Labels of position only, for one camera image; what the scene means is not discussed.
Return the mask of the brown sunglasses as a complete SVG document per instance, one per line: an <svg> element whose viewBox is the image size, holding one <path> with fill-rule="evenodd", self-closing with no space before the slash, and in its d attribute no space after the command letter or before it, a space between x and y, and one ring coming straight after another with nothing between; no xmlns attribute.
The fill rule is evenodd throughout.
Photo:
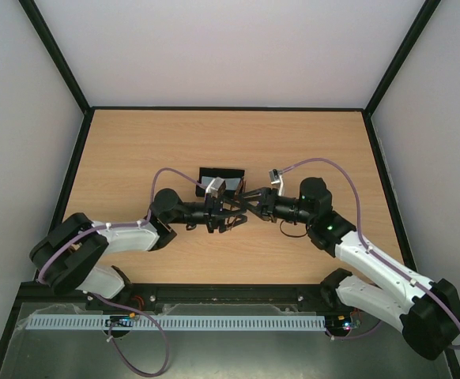
<svg viewBox="0 0 460 379"><path fill-rule="evenodd" d="M241 178L241 181L240 181L240 184L237 187L237 190L235 190L235 191L227 191L226 190L225 193L224 193L224 196L234 198L234 199L237 200L239 194L245 192L245 189L246 189L246 181L245 181L244 178Z"/></svg>

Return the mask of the blue cleaning cloth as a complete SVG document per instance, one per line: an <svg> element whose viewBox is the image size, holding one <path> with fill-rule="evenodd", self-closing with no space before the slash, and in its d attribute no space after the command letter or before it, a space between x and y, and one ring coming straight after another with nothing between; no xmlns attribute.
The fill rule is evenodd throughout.
<svg viewBox="0 0 460 379"><path fill-rule="evenodd" d="M214 177L202 176L201 184L204 186L209 185L214 180ZM241 178L226 178L225 186L227 191L237 190L238 185L240 184Z"/></svg>

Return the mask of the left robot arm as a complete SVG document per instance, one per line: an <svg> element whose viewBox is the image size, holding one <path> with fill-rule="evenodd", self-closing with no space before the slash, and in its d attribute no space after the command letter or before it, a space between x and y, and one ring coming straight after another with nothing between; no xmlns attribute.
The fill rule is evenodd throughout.
<svg viewBox="0 0 460 379"><path fill-rule="evenodd" d="M112 300L131 282L120 268L102 265L102 257L161 250L177 235L172 224L183 224L187 230L203 225L209 233L225 233L246 221L245 208L225 196L183 202L173 189L162 189L146 217L134 222L101 223L83 212L74 213L38 242L29 258L39 282L55 295L85 291Z"/></svg>

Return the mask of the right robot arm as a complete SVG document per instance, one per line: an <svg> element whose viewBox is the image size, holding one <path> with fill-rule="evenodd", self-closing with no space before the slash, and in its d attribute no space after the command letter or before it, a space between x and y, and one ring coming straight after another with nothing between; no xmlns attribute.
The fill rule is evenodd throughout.
<svg viewBox="0 0 460 379"><path fill-rule="evenodd" d="M332 194L321 178L305 178L297 198L263 187L238 196L266 221L302 223L319 250L345 262L371 280L364 283L338 269L323 281L323 303L363 310L395 328L420 356L434 360L446 349L460 349L460 299L447 280L435 282L374 247L355 225L334 211Z"/></svg>

